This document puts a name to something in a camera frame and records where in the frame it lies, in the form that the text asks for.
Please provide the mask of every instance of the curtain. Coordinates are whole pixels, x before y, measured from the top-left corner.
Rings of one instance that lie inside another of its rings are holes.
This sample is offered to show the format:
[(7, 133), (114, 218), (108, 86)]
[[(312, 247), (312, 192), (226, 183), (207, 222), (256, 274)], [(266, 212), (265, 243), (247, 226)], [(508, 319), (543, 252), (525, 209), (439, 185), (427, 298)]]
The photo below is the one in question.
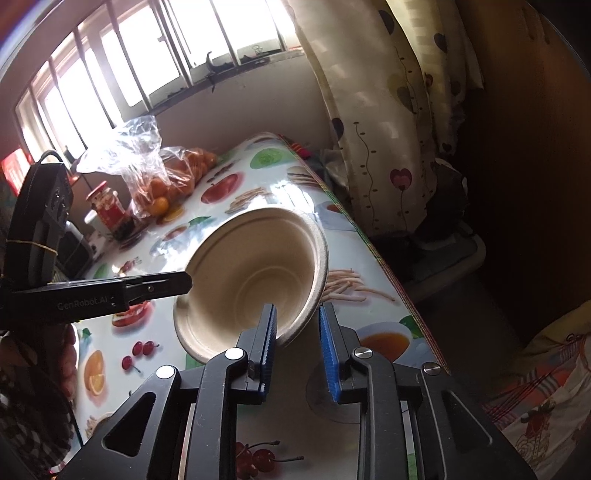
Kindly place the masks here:
[(369, 236), (414, 232), (437, 188), (437, 116), (405, 30), (386, 0), (283, 1), (332, 119), (355, 221)]
[(455, 0), (388, 0), (425, 75), (442, 157), (456, 151), (466, 89), (483, 88), (480, 67)]

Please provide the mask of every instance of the fruit print tablecloth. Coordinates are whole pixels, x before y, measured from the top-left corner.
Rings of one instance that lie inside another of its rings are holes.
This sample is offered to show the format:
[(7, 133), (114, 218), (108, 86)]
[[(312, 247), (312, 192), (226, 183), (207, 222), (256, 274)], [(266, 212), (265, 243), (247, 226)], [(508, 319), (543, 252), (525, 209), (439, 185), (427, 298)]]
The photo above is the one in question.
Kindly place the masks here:
[[(268, 204), (306, 212), (324, 229), (330, 272), (323, 300), (333, 302), (342, 325), (356, 329), (364, 344), (393, 361), (412, 367), (426, 361), (443, 364), (429, 331), (384, 261), (332, 194), (272, 134), (256, 135), (221, 156), (181, 208), (126, 248), (114, 246), (88, 277), (182, 270), (220, 223)], [(85, 440), (98, 421), (121, 406), (161, 365), (179, 369), (198, 365), (176, 337), (173, 305), (173, 298), (160, 299), (124, 314), (77, 324), (76, 420)], [(259, 478), (356, 478), (359, 407), (332, 403), (320, 364), (316, 325), (311, 320), (293, 343), (277, 352), (267, 402), (262, 407), (239, 407), (240, 442), (280, 440), (272, 447), (278, 458), (305, 457), (272, 474), (261, 472)], [(412, 465), (410, 433), (407, 437)]]

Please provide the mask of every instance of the printed cherry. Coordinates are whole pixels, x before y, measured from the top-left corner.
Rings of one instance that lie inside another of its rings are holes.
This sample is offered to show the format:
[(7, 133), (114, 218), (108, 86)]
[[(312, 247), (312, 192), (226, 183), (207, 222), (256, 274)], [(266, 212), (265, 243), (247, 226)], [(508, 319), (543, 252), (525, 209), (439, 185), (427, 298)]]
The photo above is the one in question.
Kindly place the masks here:
[(155, 345), (154, 342), (152, 340), (150, 340), (149, 342), (145, 342), (144, 343), (144, 355), (145, 356), (150, 356), (152, 355), (152, 352), (154, 351), (154, 349), (156, 347), (160, 346), (160, 344)]
[(131, 353), (134, 354), (134, 356), (138, 356), (141, 354), (143, 347), (144, 344), (142, 342), (135, 342), (134, 347), (131, 349)]
[(236, 462), (238, 460), (248, 464), (252, 463), (252, 453), (248, 449), (248, 444), (244, 445), (242, 442), (236, 442)]
[(258, 469), (254, 466), (250, 459), (243, 455), (236, 458), (236, 477), (241, 480), (249, 480), (258, 475)]
[(277, 460), (275, 458), (275, 454), (267, 450), (266, 448), (261, 448), (257, 450), (255, 453), (252, 454), (252, 464), (256, 466), (261, 472), (272, 472), (275, 468), (276, 462), (294, 462), (296, 460), (303, 460), (304, 457), (293, 457), (293, 458), (286, 458), (284, 460)]
[(135, 368), (139, 374), (141, 373), (141, 370), (134, 365), (134, 361), (129, 355), (123, 357), (121, 368), (123, 368), (123, 370), (129, 370), (132, 367)]
[[(273, 440), (272, 442), (259, 442), (259, 443), (253, 443), (252, 445), (243, 445), (243, 447), (246, 447), (247, 449), (251, 449), (254, 447), (258, 447), (259, 445), (279, 445), (281, 442), (279, 440)], [(236, 447), (236, 454), (239, 454), (240, 450), (238, 450), (238, 447)]]

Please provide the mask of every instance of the plastic bag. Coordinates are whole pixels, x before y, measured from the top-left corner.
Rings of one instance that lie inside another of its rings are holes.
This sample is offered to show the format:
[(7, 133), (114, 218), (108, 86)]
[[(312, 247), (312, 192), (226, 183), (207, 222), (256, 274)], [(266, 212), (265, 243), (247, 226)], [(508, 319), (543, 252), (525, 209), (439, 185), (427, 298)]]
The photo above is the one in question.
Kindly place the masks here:
[(197, 184), (208, 171), (217, 165), (217, 155), (205, 151), (202, 148), (185, 150), (184, 157), (191, 167), (191, 172), (193, 172), (193, 176), (195, 177), (195, 184)]
[(139, 218), (164, 215), (171, 205), (195, 190), (217, 163), (213, 153), (195, 148), (162, 148), (153, 116), (134, 118), (115, 128), (99, 147), (88, 149), (79, 173), (100, 171), (121, 175), (129, 188), (132, 211)]
[(182, 147), (166, 147), (160, 150), (160, 158), (164, 162), (171, 183), (168, 195), (171, 204), (188, 197), (195, 190), (195, 176), (185, 158), (185, 152)]
[(168, 210), (171, 181), (160, 158), (162, 138), (153, 116), (141, 116), (115, 128), (105, 142), (89, 148), (77, 166), (79, 173), (99, 171), (121, 175), (139, 218)]

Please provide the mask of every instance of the bowl rim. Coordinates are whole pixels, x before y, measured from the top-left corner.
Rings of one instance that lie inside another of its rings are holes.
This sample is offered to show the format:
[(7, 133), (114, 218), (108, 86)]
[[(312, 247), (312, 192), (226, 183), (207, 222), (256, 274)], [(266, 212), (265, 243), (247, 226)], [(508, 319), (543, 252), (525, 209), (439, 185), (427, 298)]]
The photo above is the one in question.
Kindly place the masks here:
[[(288, 217), (292, 216), (293, 218), (297, 218), (306, 226), (308, 235), (314, 245), (313, 256), (315, 268), (308, 298), (306, 299), (300, 314), (292, 321), (281, 337), (277, 338), (277, 346), (289, 345), (289, 343), (291, 343), (291, 341), (294, 340), (304, 329), (313, 317), (314, 312), (320, 303), (324, 286), (326, 285), (326, 277), (329, 270), (328, 244), (322, 227), (318, 225), (308, 213), (282, 205), (266, 205), (238, 213), (217, 226), (217, 228), (197, 247), (184, 268), (184, 270), (187, 271), (192, 264), (200, 262), (207, 252), (209, 252), (209, 250), (211, 250), (221, 238), (247, 223), (250, 216), (255, 216), (254, 220), (261, 220), (265, 218), (283, 218), (283, 215), (286, 214)], [(235, 223), (235, 226), (228, 229), (230, 223)], [(195, 360), (205, 364), (211, 360), (211, 358), (206, 357), (202, 352), (198, 351), (194, 347), (194, 343), (190, 341), (190, 337), (193, 333), (186, 322), (186, 314), (183, 314), (188, 306), (189, 294), (190, 291), (186, 295), (178, 296), (175, 299), (173, 307), (174, 330), (176, 331), (177, 338), (184, 350)]]

